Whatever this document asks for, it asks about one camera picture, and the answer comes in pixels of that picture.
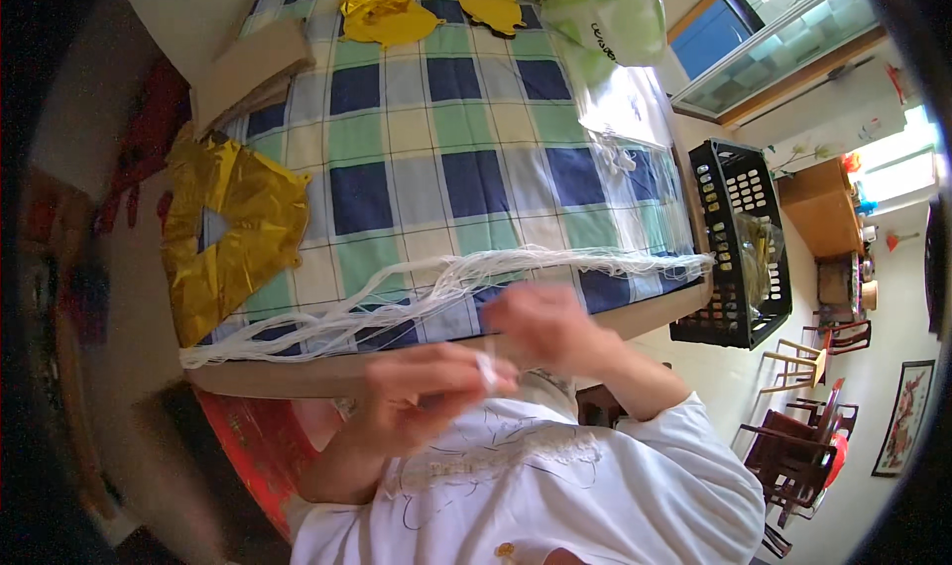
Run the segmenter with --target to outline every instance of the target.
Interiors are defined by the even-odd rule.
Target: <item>plum blossom painting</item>
[[[932,387],[934,360],[904,362],[896,404],[872,476],[898,476],[908,464]]]

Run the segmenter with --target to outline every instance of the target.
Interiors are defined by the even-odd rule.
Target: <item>plaid tablecloth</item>
[[[338,41],[339,0],[256,1],[242,34],[306,18],[316,67],[294,78],[286,103],[236,119],[227,132],[292,171],[313,173],[310,223],[303,264],[249,297],[206,342],[281,313],[320,315],[397,262],[525,243],[693,253],[672,155],[631,143],[622,147],[637,169],[609,170],[578,124],[557,37],[541,26],[537,7],[523,2],[527,27],[504,40],[470,25],[456,0],[419,1],[446,24],[386,51]],[[205,242],[222,228],[214,217],[205,226]],[[409,303],[436,275],[394,276],[376,292]],[[572,283],[592,313],[684,284],[565,266],[494,277],[465,303],[387,332],[363,331],[343,350],[478,335],[482,304],[519,279]]]

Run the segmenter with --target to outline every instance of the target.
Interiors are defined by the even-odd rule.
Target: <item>plastic bag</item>
[[[579,45],[626,67],[654,65],[667,48],[661,0],[541,0],[541,16]]]
[[[760,307],[770,296],[770,272],[776,271],[783,256],[783,231],[769,219],[750,214],[734,215],[737,239],[741,243],[741,264],[744,273],[744,293],[751,318],[760,316]]]
[[[649,70],[621,67],[601,52],[566,37],[556,36],[554,42],[572,85],[582,127],[608,139],[621,138],[660,150],[671,146],[671,132]]]

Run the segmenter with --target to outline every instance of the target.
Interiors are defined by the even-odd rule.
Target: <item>black basket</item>
[[[790,317],[793,304],[785,249],[779,262],[770,264],[770,294],[758,317],[744,286],[734,215],[744,212],[782,228],[770,172],[760,150],[714,139],[691,150],[691,166],[716,254],[714,295],[707,307],[670,324],[671,339],[752,349]]]

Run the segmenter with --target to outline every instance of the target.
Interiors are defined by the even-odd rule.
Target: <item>white shirt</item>
[[[371,503],[307,504],[289,521],[296,565],[541,565],[558,547],[587,563],[746,564],[765,504],[696,394],[614,431],[490,399],[391,460]]]

